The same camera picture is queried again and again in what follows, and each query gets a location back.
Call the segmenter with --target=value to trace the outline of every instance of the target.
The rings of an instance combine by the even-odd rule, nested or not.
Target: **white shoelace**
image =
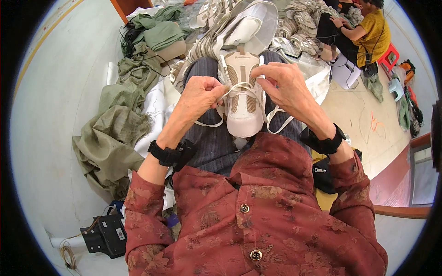
[[[258,101],[259,106],[261,107],[261,113],[263,115],[263,120],[264,120],[264,122],[267,122],[267,117],[266,117],[265,107],[263,106],[262,97],[257,97],[256,96],[255,91],[251,88],[251,85],[249,83],[241,82],[241,83],[237,83],[234,86],[232,86],[232,88],[227,93],[225,93],[219,99],[217,99],[217,102],[219,102],[220,100],[224,101],[224,106],[217,105],[217,111],[218,111],[218,114],[221,117],[221,121],[219,123],[214,124],[214,125],[206,125],[206,124],[203,124],[203,123],[201,123],[199,121],[196,121],[195,123],[197,125],[209,126],[209,127],[212,127],[212,128],[215,128],[215,127],[218,127],[218,126],[222,125],[222,123],[224,122],[224,115],[223,114],[226,112],[226,110],[229,109],[229,107],[227,106],[227,104],[228,104],[227,97],[233,98],[233,97],[235,97],[237,95],[248,95],[248,96],[250,96],[252,98],[255,98]]]
[[[278,134],[278,133],[280,133],[292,120],[293,120],[293,117],[292,116],[290,116],[283,124],[282,124],[282,126],[281,126],[281,128],[278,130],[278,131],[276,131],[276,132],[272,132],[270,129],[269,129],[269,126],[270,126],[270,122],[272,121],[272,119],[273,119],[273,117],[276,115],[276,113],[277,112],[285,112],[283,109],[281,109],[281,108],[279,108],[279,106],[275,106],[275,109],[274,110],[272,110],[268,115],[267,115],[267,131],[269,132],[269,133],[271,133],[271,134]]]

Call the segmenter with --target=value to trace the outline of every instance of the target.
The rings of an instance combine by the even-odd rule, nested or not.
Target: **light blue stool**
[[[398,79],[393,79],[388,83],[388,89],[390,90],[390,93],[396,92],[397,97],[394,99],[395,102],[399,101],[400,98],[404,95],[404,89],[402,88],[402,85],[400,84]]]

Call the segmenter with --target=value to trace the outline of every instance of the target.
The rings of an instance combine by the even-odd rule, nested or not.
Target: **shoe tongue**
[[[259,57],[247,52],[233,52],[225,57],[227,71],[232,85],[246,82],[255,86],[256,78],[251,78],[251,71],[259,66]]]

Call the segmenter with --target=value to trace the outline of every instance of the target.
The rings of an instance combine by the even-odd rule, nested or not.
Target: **knee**
[[[264,64],[268,64],[269,62],[281,62],[287,63],[278,53],[266,50],[259,54],[264,57]]]
[[[330,19],[331,14],[329,14],[328,12],[323,12],[321,14],[321,21],[322,20],[329,20]]]
[[[209,66],[215,64],[216,66],[218,66],[218,61],[214,60],[211,57],[200,57],[195,61],[195,63],[205,63],[209,64]]]

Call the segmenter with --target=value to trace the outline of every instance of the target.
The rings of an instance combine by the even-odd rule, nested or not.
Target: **person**
[[[326,3],[337,6],[337,0]],[[391,40],[390,28],[384,18],[384,0],[361,0],[360,7],[366,14],[363,21],[352,28],[343,18],[335,18],[329,13],[321,15],[317,38],[324,43],[320,57],[325,61],[337,57],[336,48],[354,65],[364,69],[376,62],[388,49]]]
[[[236,152],[225,122],[195,124],[221,119],[213,108],[229,88],[217,79],[218,61],[204,57],[191,64],[181,98],[154,141],[161,150],[185,139],[198,147],[173,175],[181,230],[175,241],[161,217],[168,168],[151,152],[133,172],[125,200],[129,276],[384,275],[388,257],[376,240],[370,181],[360,159],[339,138],[330,154],[339,197],[330,213],[322,211],[310,149],[299,139],[301,122],[320,140],[334,139],[337,127],[297,65],[274,52],[262,55],[265,65],[251,76],[266,77],[257,79],[267,92],[265,111],[275,105],[286,111],[275,115],[271,129],[295,119],[279,134],[263,128]]]

